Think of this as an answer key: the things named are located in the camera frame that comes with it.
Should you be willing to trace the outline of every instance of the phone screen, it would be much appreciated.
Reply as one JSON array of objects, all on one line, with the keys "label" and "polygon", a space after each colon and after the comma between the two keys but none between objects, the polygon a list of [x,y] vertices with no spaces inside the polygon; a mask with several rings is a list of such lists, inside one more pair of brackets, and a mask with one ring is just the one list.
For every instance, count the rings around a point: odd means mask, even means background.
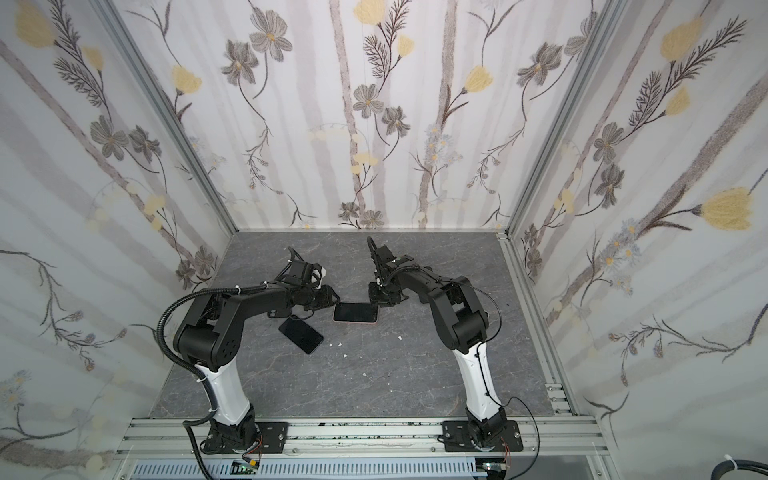
[{"label": "phone screen", "polygon": [[309,355],[323,342],[323,336],[307,322],[290,316],[278,327],[278,330]]},{"label": "phone screen", "polygon": [[337,322],[376,323],[379,317],[379,306],[370,303],[336,304],[333,310],[333,319]]}]

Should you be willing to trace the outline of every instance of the white zip tie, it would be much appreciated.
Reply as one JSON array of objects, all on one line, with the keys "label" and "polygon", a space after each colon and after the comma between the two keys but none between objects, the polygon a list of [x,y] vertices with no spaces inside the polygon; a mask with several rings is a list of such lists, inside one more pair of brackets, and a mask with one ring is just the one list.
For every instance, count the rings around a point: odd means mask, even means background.
[{"label": "white zip tie", "polygon": [[732,456],[730,456],[728,454],[725,454],[725,459],[726,460],[730,460],[730,462],[733,463],[733,469],[734,470],[738,470],[739,469],[739,465],[736,464],[736,460],[734,460]]}]

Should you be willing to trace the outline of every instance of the floral wallpaper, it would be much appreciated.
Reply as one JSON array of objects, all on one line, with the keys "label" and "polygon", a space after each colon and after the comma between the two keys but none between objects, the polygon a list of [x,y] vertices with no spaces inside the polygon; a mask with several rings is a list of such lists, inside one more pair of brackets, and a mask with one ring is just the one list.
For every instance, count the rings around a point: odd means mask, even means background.
[{"label": "floral wallpaper", "polygon": [[88,3],[0,12],[0,470],[100,478],[229,235]]},{"label": "floral wallpaper", "polygon": [[603,2],[118,0],[242,229],[503,229]]},{"label": "floral wallpaper", "polygon": [[629,2],[514,233],[627,480],[765,460],[768,5]]}]

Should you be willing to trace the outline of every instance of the smartphone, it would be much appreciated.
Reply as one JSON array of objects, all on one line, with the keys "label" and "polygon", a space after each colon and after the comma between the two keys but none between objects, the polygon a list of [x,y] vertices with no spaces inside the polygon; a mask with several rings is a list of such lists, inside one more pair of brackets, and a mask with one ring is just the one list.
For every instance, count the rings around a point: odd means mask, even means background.
[{"label": "smartphone", "polygon": [[371,303],[339,302],[333,310],[333,321],[354,323],[376,323],[379,306]]},{"label": "smartphone", "polygon": [[288,340],[304,350],[307,355],[314,352],[317,346],[323,342],[323,336],[320,335],[320,332],[295,316],[289,316],[277,329],[287,336]]}]

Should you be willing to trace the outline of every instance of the gray marble tabletop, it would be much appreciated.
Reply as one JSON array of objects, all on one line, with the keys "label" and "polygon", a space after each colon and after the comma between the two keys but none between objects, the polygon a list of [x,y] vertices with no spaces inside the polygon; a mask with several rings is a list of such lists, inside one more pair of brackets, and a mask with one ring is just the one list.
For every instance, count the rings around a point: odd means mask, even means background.
[{"label": "gray marble tabletop", "polygon": [[[367,302],[373,262],[367,232],[238,233],[220,260],[214,286],[253,285],[271,280],[295,248],[327,270],[326,282],[342,301]],[[515,395],[535,415],[551,415],[545,381],[520,304],[493,233],[371,233],[396,255],[408,254],[443,276],[466,276],[501,307],[503,328],[488,344],[496,391]],[[480,295],[498,328],[495,308]],[[266,315],[246,321],[237,354],[246,396],[257,417],[390,417],[465,414],[465,390],[453,353],[437,336],[429,305],[413,294],[398,306],[379,309],[376,324],[333,321],[333,309],[307,322],[325,341],[307,355]],[[208,404],[195,378],[174,367],[153,417],[202,416]],[[527,415],[516,401],[509,415]]]}]

